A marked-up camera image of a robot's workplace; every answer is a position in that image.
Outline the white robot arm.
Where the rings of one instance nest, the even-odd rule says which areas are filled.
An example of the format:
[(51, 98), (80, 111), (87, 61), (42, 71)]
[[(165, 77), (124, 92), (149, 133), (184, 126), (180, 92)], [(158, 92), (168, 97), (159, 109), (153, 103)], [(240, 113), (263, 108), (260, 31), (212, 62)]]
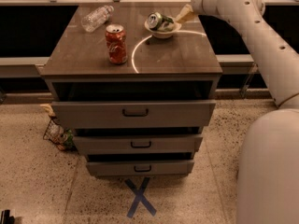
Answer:
[(235, 28), (278, 107), (250, 125), (242, 144), (235, 224), (299, 224), (299, 55), (263, 19), (263, 0), (191, 6)]

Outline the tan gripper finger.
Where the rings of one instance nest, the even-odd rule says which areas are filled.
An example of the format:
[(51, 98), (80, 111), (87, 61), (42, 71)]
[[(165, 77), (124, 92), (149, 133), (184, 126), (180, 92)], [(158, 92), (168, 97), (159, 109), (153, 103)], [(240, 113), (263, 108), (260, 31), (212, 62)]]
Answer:
[(192, 9), (192, 6), (189, 4), (186, 4), (182, 10), (177, 14), (175, 17), (175, 22), (177, 23), (185, 23), (187, 21), (193, 20), (195, 17), (195, 13)]

